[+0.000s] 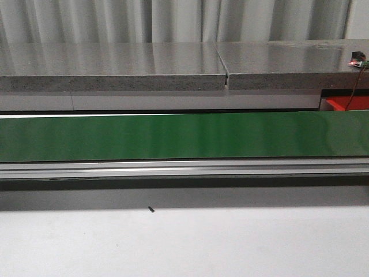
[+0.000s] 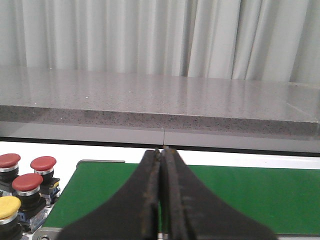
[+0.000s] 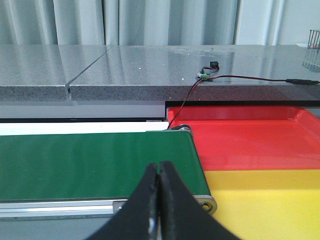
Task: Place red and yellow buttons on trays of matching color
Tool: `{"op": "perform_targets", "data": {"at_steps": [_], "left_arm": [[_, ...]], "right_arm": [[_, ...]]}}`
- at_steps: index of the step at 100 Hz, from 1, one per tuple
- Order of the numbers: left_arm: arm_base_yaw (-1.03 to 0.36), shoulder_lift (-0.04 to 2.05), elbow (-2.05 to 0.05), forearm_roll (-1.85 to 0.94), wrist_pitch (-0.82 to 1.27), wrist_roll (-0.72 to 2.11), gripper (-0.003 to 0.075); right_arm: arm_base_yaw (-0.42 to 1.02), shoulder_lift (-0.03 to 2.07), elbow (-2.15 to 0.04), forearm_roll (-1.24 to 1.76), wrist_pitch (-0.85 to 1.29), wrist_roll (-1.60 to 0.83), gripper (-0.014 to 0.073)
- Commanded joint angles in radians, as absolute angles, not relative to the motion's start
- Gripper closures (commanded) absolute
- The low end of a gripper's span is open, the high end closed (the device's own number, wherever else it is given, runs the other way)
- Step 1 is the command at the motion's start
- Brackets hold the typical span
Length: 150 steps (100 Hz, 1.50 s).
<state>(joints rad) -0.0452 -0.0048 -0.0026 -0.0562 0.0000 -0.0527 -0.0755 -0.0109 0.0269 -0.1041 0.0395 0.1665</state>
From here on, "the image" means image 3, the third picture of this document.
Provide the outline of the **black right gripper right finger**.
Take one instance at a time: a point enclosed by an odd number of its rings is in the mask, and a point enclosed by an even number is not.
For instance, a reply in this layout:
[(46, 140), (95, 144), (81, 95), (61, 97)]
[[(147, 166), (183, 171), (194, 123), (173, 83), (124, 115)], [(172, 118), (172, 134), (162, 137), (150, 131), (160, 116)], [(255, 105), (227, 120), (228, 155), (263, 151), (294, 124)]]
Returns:
[(174, 164), (160, 163), (160, 222), (163, 240), (238, 240), (193, 197)]

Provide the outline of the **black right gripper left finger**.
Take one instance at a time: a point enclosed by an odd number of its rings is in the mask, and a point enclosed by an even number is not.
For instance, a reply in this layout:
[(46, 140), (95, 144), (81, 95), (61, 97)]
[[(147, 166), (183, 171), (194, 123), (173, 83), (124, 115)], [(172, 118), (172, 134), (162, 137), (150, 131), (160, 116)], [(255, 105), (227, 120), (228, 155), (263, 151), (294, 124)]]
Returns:
[(157, 165), (149, 164), (129, 199), (88, 240), (155, 240), (158, 234)]

